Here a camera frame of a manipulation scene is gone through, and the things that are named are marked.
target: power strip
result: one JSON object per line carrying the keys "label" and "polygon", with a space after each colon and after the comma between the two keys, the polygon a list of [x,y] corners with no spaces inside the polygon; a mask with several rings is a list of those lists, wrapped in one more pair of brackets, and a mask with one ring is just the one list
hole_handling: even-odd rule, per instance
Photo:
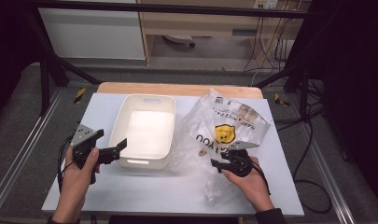
{"label": "power strip", "polygon": [[278,0],[256,0],[253,8],[257,9],[275,9]]}

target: person's right hand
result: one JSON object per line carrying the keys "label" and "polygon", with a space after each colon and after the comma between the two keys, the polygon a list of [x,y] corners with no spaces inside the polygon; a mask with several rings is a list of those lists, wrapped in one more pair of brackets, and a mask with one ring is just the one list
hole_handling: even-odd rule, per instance
{"label": "person's right hand", "polygon": [[[250,159],[259,165],[258,158],[251,157]],[[274,209],[267,186],[259,172],[255,169],[252,169],[250,174],[245,177],[240,177],[227,170],[222,170],[222,173],[241,190],[247,200],[252,203],[256,212]]]}
{"label": "person's right hand", "polygon": [[73,148],[66,150],[65,164],[71,164],[63,172],[63,189],[52,220],[58,223],[77,223],[85,196],[91,182],[92,170],[99,171],[97,165],[99,149],[93,148],[83,168],[74,163]]}

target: floor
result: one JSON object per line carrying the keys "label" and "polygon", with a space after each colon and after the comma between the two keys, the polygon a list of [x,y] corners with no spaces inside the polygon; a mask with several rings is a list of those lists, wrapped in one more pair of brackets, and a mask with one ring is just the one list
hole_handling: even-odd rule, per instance
{"label": "floor", "polygon": [[[251,57],[250,44],[245,39],[194,37],[194,41],[196,47],[192,49],[189,46],[171,43],[158,36],[155,40],[153,59],[150,65],[146,65],[144,62],[112,60],[100,60],[99,62],[73,60],[73,62],[92,76],[109,81],[212,83],[237,86],[249,86],[257,83],[277,72],[279,67],[283,67],[283,60],[270,59],[275,69],[256,70],[258,69],[256,61],[249,61]],[[38,114],[33,112],[40,111],[40,88],[38,76],[34,76],[34,74],[38,74],[36,66],[25,70],[19,87],[0,116],[0,182],[3,181],[9,164],[16,160],[17,155],[27,156],[21,154],[21,146],[26,144],[25,139],[31,134],[32,128],[39,119]],[[68,75],[76,83],[76,86],[70,86],[64,90],[63,100],[56,106],[54,115],[49,121],[52,123],[50,125],[52,128],[48,126],[40,131],[41,136],[35,145],[31,146],[33,147],[33,156],[27,156],[26,163],[19,170],[21,173],[16,176],[16,179],[11,180],[15,184],[10,189],[6,189],[10,190],[8,196],[0,199],[4,202],[0,207],[0,223],[44,223],[44,218],[49,215],[43,214],[40,207],[42,200],[47,195],[47,186],[54,178],[54,175],[50,175],[54,172],[54,164],[50,163],[49,157],[56,155],[55,150],[45,151],[45,148],[58,146],[62,142],[60,138],[66,135],[66,130],[75,129],[77,121],[80,121],[86,104],[90,100],[89,94],[86,94],[80,105],[72,104],[78,86],[88,86],[88,84],[73,74]],[[285,80],[281,78],[263,89],[264,97],[269,100],[275,119],[290,119],[296,116],[295,110],[292,108],[294,103],[292,100],[296,99],[297,95],[285,94],[282,89],[284,83]],[[96,88],[88,87],[88,92],[92,91],[96,91]],[[291,103],[292,106],[275,104],[275,93],[280,94],[282,102]],[[378,203],[360,171],[354,163],[343,160],[338,142],[325,118],[318,116],[314,119],[313,124],[316,145],[326,158],[330,170],[333,171],[336,184],[349,207],[348,211],[352,213],[353,220],[355,223],[378,223]],[[279,133],[290,170],[294,170],[306,147],[308,139],[305,137],[305,132],[305,125],[296,125]],[[300,171],[300,178],[312,179],[322,184],[325,180],[320,176],[321,171],[314,163],[315,156],[316,154],[311,153],[306,158]],[[324,202],[324,194],[318,189],[311,189],[305,185],[297,187],[298,193],[304,200],[307,200],[306,202],[311,207],[323,209],[327,204]],[[326,214],[317,214],[305,209],[305,214],[305,217],[293,218],[289,222],[352,223],[349,220],[343,222],[334,209]],[[251,217],[245,219],[245,223],[255,222],[256,220]]]}

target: black sleeve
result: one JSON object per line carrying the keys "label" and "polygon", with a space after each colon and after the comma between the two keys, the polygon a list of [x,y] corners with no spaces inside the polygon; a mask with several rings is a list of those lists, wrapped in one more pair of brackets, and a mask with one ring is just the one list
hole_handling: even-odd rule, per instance
{"label": "black sleeve", "polygon": [[284,215],[282,215],[282,210],[280,208],[271,209],[264,212],[258,212],[255,214],[256,219],[259,224],[284,224]]}
{"label": "black sleeve", "polygon": [[[79,224],[80,223],[80,218],[78,219],[78,221],[76,223],[72,223],[72,224]],[[47,220],[47,224],[62,224],[62,223],[58,223],[58,222],[54,222],[52,220],[52,216],[49,217],[49,219]]]}

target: white plastic bin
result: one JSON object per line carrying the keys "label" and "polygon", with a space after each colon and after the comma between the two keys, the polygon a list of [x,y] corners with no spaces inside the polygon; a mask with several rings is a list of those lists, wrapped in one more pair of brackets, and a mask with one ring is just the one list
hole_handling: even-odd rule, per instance
{"label": "white plastic bin", "polygon": [[120,152],[123,167],[162,169],[168,163],[175,126],[175,99],[152,94],[128,95],[116,119],[109,146],[127,138]]}

